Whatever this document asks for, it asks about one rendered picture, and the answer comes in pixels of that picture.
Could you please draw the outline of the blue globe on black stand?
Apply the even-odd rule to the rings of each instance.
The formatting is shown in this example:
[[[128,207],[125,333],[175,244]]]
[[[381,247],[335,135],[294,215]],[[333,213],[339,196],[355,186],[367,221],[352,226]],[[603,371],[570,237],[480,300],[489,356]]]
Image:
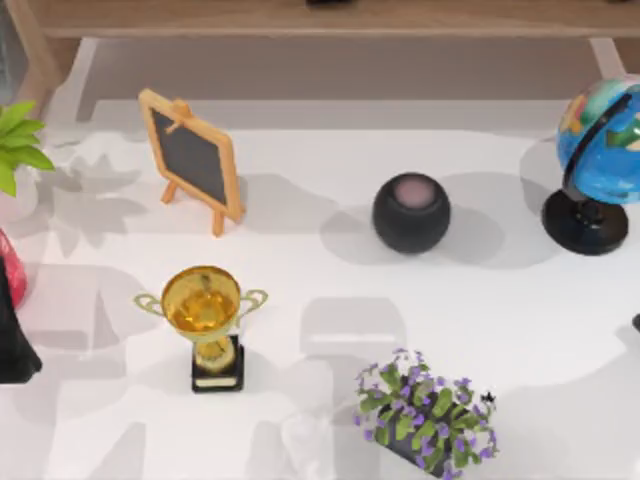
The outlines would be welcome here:
[[[640,75],[601,80],[571,100],[556,154],[562,185],[543,204],[546,233],[580,255],[616,250],[628,234],[624,206],[640,203]]]

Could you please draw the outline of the wooden shelf unit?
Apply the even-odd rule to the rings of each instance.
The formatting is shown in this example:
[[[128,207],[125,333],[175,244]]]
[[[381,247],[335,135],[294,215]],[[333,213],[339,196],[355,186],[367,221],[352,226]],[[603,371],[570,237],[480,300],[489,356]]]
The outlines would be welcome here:
[[[640,68],[640,0],[0,0],[27,57],[22,99],[46,107],[82,39],[531,37],[614,40]]]

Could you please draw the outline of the green leafy plant white pot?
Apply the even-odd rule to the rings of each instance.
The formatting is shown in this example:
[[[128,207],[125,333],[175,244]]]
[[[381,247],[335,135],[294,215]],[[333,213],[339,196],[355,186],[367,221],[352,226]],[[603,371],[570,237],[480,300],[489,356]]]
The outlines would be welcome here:
[[[0,105],[0,224],[30,216],[38,203],[34,171],[55,170],[41,151],[45,124],[30,117],[34,107],[34,101]]]

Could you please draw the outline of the red object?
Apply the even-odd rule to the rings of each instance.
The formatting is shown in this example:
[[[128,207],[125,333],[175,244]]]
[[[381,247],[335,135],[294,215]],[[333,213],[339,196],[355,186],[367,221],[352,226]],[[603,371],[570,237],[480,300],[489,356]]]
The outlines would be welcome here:
[[[27,274],[9,238],[0,229],[0,256],[5,263],[13,305],[19,307],[27,291]]]

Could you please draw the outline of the purple flower plant black pot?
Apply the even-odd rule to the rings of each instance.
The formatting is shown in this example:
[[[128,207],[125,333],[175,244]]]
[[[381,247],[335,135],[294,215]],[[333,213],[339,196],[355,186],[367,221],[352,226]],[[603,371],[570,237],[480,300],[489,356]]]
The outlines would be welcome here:
[[[366,366],[356,382],[353,420],[364,438],[438,480],[460,480],[468,466],[499,453],[493,394],[477,396],[467,377],[432,373],[418,350],[393,350],[389,362]]]

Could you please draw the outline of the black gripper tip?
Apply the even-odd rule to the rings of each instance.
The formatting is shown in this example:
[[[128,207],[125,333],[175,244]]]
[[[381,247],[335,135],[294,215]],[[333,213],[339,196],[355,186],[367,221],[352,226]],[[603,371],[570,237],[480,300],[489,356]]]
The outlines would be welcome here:
[[[20,326],[4,258],[0,256],[0,384],[25,384],[42,366]]]

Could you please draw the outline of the wooden framed blackboard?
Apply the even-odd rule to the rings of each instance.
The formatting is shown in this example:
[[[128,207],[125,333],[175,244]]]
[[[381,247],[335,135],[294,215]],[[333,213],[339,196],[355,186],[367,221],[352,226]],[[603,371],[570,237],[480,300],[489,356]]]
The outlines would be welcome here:
[[[156,168],[167,180],[161,201],[181,190],[212,211],[212,233],[220,237],[227,219],[238,223],[246,209],[240,198],[231,137],[197,117],[183,100],[151,89],[138,95]]]

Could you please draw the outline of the black round speaker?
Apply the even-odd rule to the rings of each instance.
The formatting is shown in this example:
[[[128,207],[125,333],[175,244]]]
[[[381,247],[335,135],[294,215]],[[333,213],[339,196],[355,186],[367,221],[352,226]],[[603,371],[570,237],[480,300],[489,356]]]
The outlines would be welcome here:
[[[433,249],[451,221],[451,202],[432,177],[419,172],[398,174],[376,193],[372,224],[378,238],[391,250],[419,255]]]

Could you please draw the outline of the gold trophy on black base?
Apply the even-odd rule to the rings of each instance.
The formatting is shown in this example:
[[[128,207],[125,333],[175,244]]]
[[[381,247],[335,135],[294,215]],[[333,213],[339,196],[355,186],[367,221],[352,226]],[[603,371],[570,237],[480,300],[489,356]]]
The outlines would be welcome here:
[[[201,265],[172,277],[160,297],[141,293],[134,303],[166,319],[192,343],[191,388],[206,393],[243,389],[244,346],[237,330],[241,319],[268,298],[261,289],[243,292],[222,268]]]

